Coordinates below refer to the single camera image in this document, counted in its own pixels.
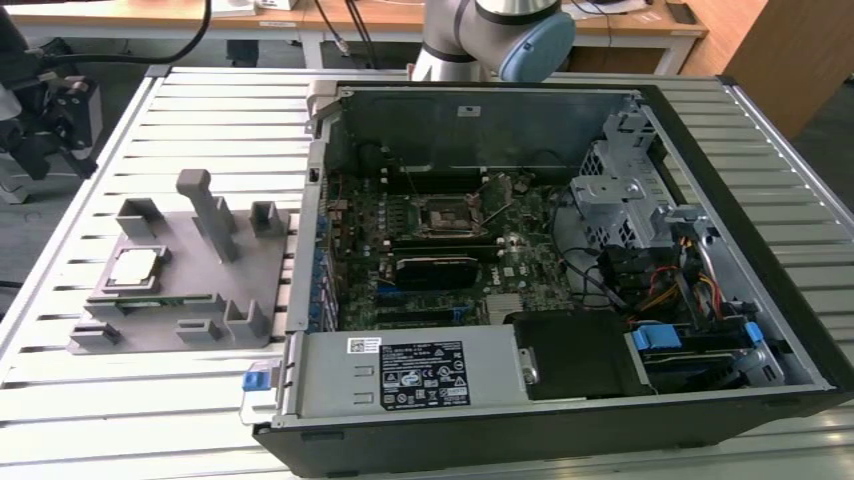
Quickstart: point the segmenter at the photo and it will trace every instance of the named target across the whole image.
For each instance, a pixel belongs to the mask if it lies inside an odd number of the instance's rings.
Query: slotted metal surface
[[[175,69],[147,79],[0,324],[0,478],[292,478],[241,425],[241,376],[263,350],[75,357],[69,332],[110,255],[127,197],[186,210],[183,168],[209,168],[233,208],[273,199],[298,215],[309,150],[305,94],[317,78],[401,80],[344,71]],[[848,214],[812,172],[716,80],[573,75],[552,81],[661,86],[813,308],[854,358],[854,244]],[[688,186],[669,161],[681,186]],[[300,225],[296,218],[292,225]],[[289,252],[296,250],[290,237]],[[288,282],[293,260],[284,265]],[[282,285],[281,305],[290,286]],[[278,320],[281,334],[282,320]],[[843,478],[854,471],[854,410],[776,422],[720,446],[446,470],[398,478]]]

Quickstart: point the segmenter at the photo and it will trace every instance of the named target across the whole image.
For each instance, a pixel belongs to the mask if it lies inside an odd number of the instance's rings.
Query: open computer tower
[[[656,86],[318,82],[275,413],[298,475],[713,445],[854,372]]]

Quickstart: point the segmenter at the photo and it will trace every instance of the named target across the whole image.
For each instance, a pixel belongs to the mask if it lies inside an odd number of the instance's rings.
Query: blue latch
[[[682,347],[677,328],[668,324],[641,325],[638,329],[632,332],[632,339],[636,342],[636,348],[638,350]]]
[[[763,330],[760,329],[760,325],[757,322],[748,322],[745,324],[745,331],[748,332],[748,336],[751,337],[751,341],[756,344],[763,343],[765,340],[765,335],[763,335]]]
[[[261,392],[270,390],[270,372],[246,372],[243,374],[243,391]]]

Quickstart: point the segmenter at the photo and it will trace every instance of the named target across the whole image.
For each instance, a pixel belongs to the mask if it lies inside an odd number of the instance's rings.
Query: power supply label
[[[464,342],[384,345],[380,365],[386,410],[472,404]]]

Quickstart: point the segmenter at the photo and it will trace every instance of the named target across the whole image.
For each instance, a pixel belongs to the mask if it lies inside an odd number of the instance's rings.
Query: black cable
[[[360,24],[362,25],[362,31],[365,32],[365,38],[369,40],[369,55],[372,56],[372,63],[374,64],[374,69],[380,70],[380,56],[377,55],[377,49],[374,48],[374,39],[372,38],[372,33],[369,32],[369,26],[365,23],[365,19],[362,18],[362,12],[360,12],[360,7],[354,0],[350,0],[353,4],[353,11],[360,19]]]
[[[569,190],[569,186],[568,188],[565,188],[564,192],[561,193],[557,201],[556,201],[556,206],[552,210],[552,225],[550,225],[550,236],[552,236],[552,245],[556,249],[556,252],[558,252],[558,254],[561,255],[561,262],[568,266],[568,268],[570,270],[573,270],[573,272],[576,272],[582,278],[585,278],[594,287],[597,287],[602,293],[609,297],[609,299],[612,300],[612,302],[614,303],[614,305],[617,305],[621,309],[624,310],[632,310],[632,307],[629,306],[629,304],[626,303],[626,301],[620,298],[620,295],[617,295],[617,293],[614,292],[614,290],[612,290],[600,280],[597,280],[596,278],[593,278],[590,275],[585,274],[585,271],[578,268],[573,262],[570,262],[566,257],[562,255],[561,253],[561,247],[558,246],[558,240],[556,239],[556,224],[557,219],[558,219],[558,208],[561,206],[561,198],[564,197],[564,195],[566,194],[566,191]]]
[[[348,12],[350,13],[350,18],[353,20],[353,24],[357,27],[357,33],[360,34],[360,38],[362,39],[362,43],[365,44],[365,48],[366,50],[369,50],[369,68],[373,68],[372,65],[372,51],[369,49],[369,40],[368,40],[368,36],[365,34],[365,30],[362,29],[362,24],[360,23],[360,19],[357,17],[357,14],[354,13],[353,10],[353,5],[350,3],[350,0],[345,0],[345,5],[348,6]]]
[[[609,54],[612,53],[612,45],[614,45],[614,33],[612,32],[612,15],[624,15],[624,13],[606,13],[605,10],[602,10],[600,5],[596,3],[592,3],[592,5],[597,7],[597,10],[600,11],[600,13],[585,10],[576,0],[573,0],[573,5],[576,5],[576,8],[578,8],[588,15],[605,16],[605,26],[609,31],[609,46],[605,49],[605,55],[602,56],[602,67],[600,67],[600,70],[605,70],[605,67],[609,64]]]
[[[74,54],[59,55],[57,57],[46,57],[46,68],[58,67],[61,65],[69,65],[73,63],[135,63],[143,65],[166,65],[178,62],[187,56],[190,52],[197,48],[205,34],[211,26],[211,14],[213,14],[213,0],[205,0],[205,15],[202,16],[202,25],[197,31],[197,35],[193,37],[185,48],[182,48],[175,54],[169,57],[134,57],[130,55],[102,55],[102,54]]]
[[[365,24],[365,20],[362,19],[362,13],[360,12],[360,7],[354,0],[345,0],[348,5],[348,10],[350,11],[350,17],[353,18],[353,23],[357,26],[357,30],[360,32],[360,37],[366,44],[369,49],[369,58],[372,60],[372,68],[380,70],[380,58],[377,57],[377,50],[374,49],[374,40],[372,39],[372,34],[369,33],[369,27]]]
[[[360,62],[357,62],[357,59],[354,58],[353,53],[350,52],[350,46],[348,45],[348,41],[341,36],[341,34],[338,33],[338,30],[333,26],[333,22],[330,22],[330,17],[326,16],[326,10],[324,9],[321,0],[316,0],[316,6],[318,7],[318,12],[321,13],[321,17],[324,18],[324,23],[326,23],[326,28],[333,34],[333,38],[336,39],[336,46],[338,47],[338,50],[342,52],[344,56],[350,58],[357,69],[361,69],[362,65],[360,65]]]

